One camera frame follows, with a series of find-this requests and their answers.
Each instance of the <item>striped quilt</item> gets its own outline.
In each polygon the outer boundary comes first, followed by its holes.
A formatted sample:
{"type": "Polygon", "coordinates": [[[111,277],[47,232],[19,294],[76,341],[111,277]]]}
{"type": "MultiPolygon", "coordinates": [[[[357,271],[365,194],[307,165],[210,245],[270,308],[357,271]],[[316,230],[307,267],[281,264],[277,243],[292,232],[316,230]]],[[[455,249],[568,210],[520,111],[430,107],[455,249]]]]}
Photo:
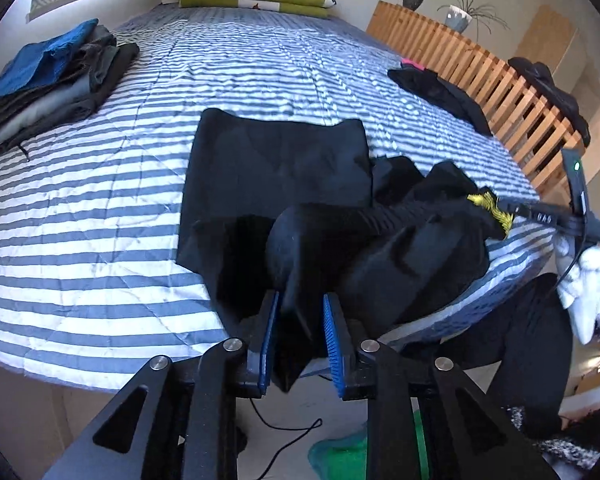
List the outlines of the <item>striped quilt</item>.
{"type": "MultiPolygon", "coordinates": [[[[249,9],[158,6],[116,31],[140,56],[99,113],[0,157],[0,365],[117,390],[156,354],[224,339],[200,277],[175,265],[182,186],[202,111],[335,124],[360,118],[372,156],[421,171],[450,158],[479,186],[535,199],[507,150],[401,90],[398,55],[358,29],[249,9]]],[[[552,232],[518,221],[453,304],[384,336],[451,335],[535,275],[552,232]]]]}

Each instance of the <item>silver bolt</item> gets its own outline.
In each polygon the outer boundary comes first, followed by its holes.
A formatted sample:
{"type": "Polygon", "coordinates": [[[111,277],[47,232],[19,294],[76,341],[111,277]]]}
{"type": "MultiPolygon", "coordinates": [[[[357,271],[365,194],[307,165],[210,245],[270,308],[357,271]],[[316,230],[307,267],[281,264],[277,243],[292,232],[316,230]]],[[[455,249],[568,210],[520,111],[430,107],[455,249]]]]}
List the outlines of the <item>silver bolt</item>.
{"type": "Polygon", "coordinates": [[[169,364],[169,358],[164,355],[157,355],[156,357],[152,357],[149,361],[149,366],[152,370],[162,370],[166,365],[169,364]]]}
{"type": "Polygon", "coordinates": [[[232,337],[231,339],[227,339],[222,346],[227,352],[235,352],[242,348],[242,341],[240,341],[237,337],[232,337]]]}
{"type": "Polygon", "coordinates": [[[454,362],[448,357],[439,357],[435,362],[436,368],[442,372],[448,372],[454,367],[454,362]]]}
{"type": "Polygon", "coordinates": [[[362,348],[363,351],[372,354],[380,349],[380,343],[375,339],[365,339],[362,343],[360,343],[360,348],[362,348]]]}

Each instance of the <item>person's leg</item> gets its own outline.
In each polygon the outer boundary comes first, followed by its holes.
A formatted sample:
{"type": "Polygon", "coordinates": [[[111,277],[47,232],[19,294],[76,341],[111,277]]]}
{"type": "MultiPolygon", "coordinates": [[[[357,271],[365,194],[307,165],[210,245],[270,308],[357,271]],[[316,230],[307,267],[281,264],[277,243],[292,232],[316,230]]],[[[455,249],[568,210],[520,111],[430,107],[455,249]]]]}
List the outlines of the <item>person's leg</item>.
{"type": "Polygon", "coordinates": [[[556,416],[571,365],[573,335],[567,311],[543,274],[481,321],[442,345],[438,356],[468,369],[502,361],[488,396],[502,407],[556,416]]]}

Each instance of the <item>pink fabric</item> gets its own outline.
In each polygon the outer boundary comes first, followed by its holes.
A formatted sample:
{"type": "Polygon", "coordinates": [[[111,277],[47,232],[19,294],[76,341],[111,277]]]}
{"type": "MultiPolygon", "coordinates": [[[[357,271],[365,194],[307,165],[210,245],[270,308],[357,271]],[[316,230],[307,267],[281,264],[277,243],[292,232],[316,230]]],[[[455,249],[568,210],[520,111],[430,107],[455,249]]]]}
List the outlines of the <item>pink fabric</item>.
{"type": "Polygon", "coordinates": [[[416,63],[415,61],[412,61],[411,59],[409,59],[407,57],[402,58],[402,64],[412,65],[412,66],[416,67],[418,70],[424,70],[424,67],[420,63],[416,63]]]}

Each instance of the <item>gloved hand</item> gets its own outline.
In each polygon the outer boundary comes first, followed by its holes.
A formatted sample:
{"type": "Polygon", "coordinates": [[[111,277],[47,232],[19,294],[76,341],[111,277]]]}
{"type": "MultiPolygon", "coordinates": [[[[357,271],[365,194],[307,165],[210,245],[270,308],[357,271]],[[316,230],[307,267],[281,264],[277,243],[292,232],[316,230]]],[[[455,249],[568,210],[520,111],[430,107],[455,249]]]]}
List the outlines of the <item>gloved hand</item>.
{"type": "MultiPolygon", "coordinates": [[[[554,236],[555,264],[560,277],[575,255],[574,239],[554,236]]],[[[582,344],[593,337],[600,314],[600,247],[583,251],[557,288],[562,306],[569,311],[571,330],[582,344]]]]}

